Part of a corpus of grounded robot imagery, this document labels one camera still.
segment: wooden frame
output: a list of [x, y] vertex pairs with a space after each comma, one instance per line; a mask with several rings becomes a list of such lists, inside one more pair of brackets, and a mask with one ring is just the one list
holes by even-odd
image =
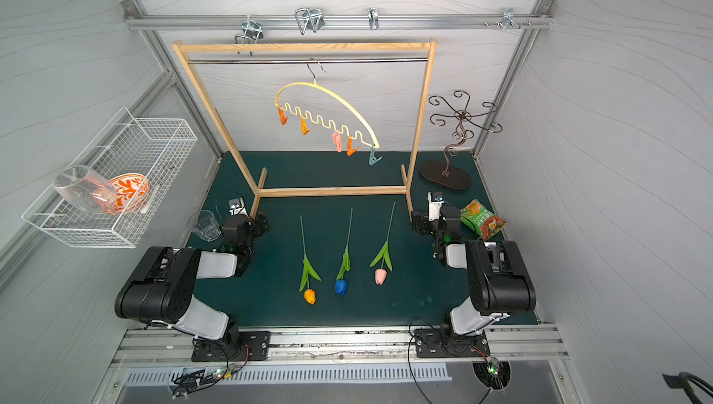
[[[426, 100], [429, 97], [429, 85], [431, 84], [431, 73], [433, 72], [433, 59], [436, 56], [436, 39], [431, 39], [428, 43], [257, 43], [257, 44], [223, 44], [223, 45], [183, 45], [180, 40], [173, 43], [173, 49], [178, 56], [178, 60], [183, 64], [183, 68], [188, 77], [193, 82], [198, 96], [208, 109], [208, 114], [218, 128], [220, 136], [225, 141], [228, 150], [232, 153], [237, 167], [240, 168], [245, 181], [253, 191], [255, 198], [253, 207], [250, 209], [250, 216], [255, 217], [257, 207], [261, 198], [276, 196], [329, 196], [329, 195], [406, 195], [408, 204], [408, 218], [411, 219], [411, 212], [414, 207], [411, 203], [411, 183], [414, 181], [414, 169], [416, 166], [416, 155], [419, 152], [419, 142], [421, 141], [421, 127], [423, 126], [423, 115], [426, 113]], [[263, 167], [260, 180], [255, 183], [250, 170], [245, 161], [240, 156], [240, 152], [235, 146], [230, 133], [222, 121], [218, 110], [215, 108], [210, 95], [201, 80], [198, 71], [190, 62], [189, 52], [238, 52], [238, 51], [259, 51], [259, 52], [306, 52], [306, 51], [428, 51], [429, 59], [426, 63], [426, 72], [423, 76], [423, 86], [421, 88], [421, 100], [419, 103], [418, 116], [416, 118], [416, 132], [414, 133], [414, 145], [411, 148], [411, 159], [408, 161], [408, 171], [401, 165], [401, 179], [403, 185], [396, 186], [354, 186], [354, 187], [297, 187], [297, 188], [277, 188], [268, 189], [264, 187], [267, 178], [267, 168]]]

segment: drinking glass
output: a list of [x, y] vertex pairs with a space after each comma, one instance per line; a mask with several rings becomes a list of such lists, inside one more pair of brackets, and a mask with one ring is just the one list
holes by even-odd
[[114, 213], [116, 188], [94, 169], [73, 166], [64, 169], [52, 181], [52, 187], [72, 206], [90, 214]]
[[220, 237], [218, 221], [212, 212], [203, 209], [196, 215], [195, 225], [193, 226], [195, 235], [206, 241], [213, 241]]

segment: snack bag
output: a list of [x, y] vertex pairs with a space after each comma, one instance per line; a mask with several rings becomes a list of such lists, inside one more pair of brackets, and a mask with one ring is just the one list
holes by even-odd
[[488, 211], [478, 200], [460, 210], [460, 221], [488, 240], [505, 226], [505, 220]]

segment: ventilation grille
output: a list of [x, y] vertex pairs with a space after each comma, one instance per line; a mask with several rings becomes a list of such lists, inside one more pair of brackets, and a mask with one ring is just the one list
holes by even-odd
[[[419, 381], [451, 381], [446, 363], [411, 364]], [[127, 387], [168, 385], [181, 375], [202, 370], [185, 368], [131, 368]], [[315, 384], [315, 383], [376, 383], [413, 381], [408, 364], [348, 364], [348, 365], [248, 365], [216, 385], [238, 384]]]

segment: wire basket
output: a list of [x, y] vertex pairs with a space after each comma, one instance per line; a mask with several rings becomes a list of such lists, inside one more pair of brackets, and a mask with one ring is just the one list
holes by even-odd
[[[117, 117], [127, 123], [117, 123]], [[197, 138], [182, 119], [112, 118], [68, 167], [85, 164], [106, 179], [137, 173], [146, 180], [117, 215], [87, 213], [49, 186], [22, 218], [73, 248], [136, 248]]]

